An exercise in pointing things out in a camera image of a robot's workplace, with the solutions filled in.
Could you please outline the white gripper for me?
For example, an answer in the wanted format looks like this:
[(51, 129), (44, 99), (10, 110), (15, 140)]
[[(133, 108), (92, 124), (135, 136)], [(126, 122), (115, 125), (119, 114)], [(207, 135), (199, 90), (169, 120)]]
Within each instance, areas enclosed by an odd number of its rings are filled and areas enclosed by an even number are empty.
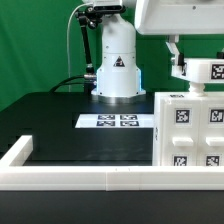
[[(224, 0), (137, 0), (135, 28), (143, 35), (170, 35), (171, 61), (183, 66), (178, 35), (224, 34)], [(224, 51), (216, 56), (224, 59)]]

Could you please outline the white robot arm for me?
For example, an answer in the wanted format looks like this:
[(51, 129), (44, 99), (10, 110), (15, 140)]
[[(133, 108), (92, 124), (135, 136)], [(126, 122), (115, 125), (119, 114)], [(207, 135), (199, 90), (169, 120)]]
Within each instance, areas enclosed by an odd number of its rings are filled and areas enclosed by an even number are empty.
[(129, 103), (146, 94), (136, 66), (136, 35), (167, 35), (171, 75), (190, 82), (202, 95), (207, 83), (224, 83), (213, 70), (224, 59), (193, 59), (176, 43), (181, 35), (224, 34), (224, 0), (83, 0), (87, 24), (102, 25), (102, 64), (92, 96), (108, 103)]

